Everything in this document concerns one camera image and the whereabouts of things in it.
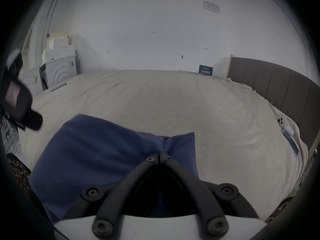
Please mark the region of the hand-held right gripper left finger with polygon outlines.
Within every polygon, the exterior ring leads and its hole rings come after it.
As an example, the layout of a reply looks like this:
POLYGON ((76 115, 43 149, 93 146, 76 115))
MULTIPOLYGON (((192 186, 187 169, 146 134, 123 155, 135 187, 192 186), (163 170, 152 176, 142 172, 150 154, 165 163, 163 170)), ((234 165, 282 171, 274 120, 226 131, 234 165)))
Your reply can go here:
POLYGON ((97 237, 118 234, 123 215, 148 217, 158 203, 158 154, 146 158, 120 182, 85 187, 63 219, 95 215, 91 230, 97 237))

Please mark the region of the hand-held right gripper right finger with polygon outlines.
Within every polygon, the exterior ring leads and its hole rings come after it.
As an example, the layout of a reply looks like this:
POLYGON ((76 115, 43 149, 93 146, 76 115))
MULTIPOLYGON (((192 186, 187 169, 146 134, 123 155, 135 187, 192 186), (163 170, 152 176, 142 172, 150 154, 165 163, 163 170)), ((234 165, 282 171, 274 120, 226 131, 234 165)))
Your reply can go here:
POLYGON ((188 192, 205 236, 224 236, 230 228, 226 215, 259 219, 254 208, 235 185, 201 181, 166 153, 160 153, 160 165, 188 192))

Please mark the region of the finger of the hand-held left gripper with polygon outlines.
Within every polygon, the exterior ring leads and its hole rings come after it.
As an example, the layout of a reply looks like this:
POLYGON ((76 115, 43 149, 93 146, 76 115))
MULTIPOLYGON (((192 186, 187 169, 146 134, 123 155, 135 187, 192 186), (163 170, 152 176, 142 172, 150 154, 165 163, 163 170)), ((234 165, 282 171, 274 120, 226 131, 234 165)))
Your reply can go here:
POLYGON ((32 110, 32 94, 18 78, 23 66, 21 50, 13 50, 1 73, 0 107, 1 116, 7 118, 16 127, 25 130, 40 130, 43 117, 32 110))

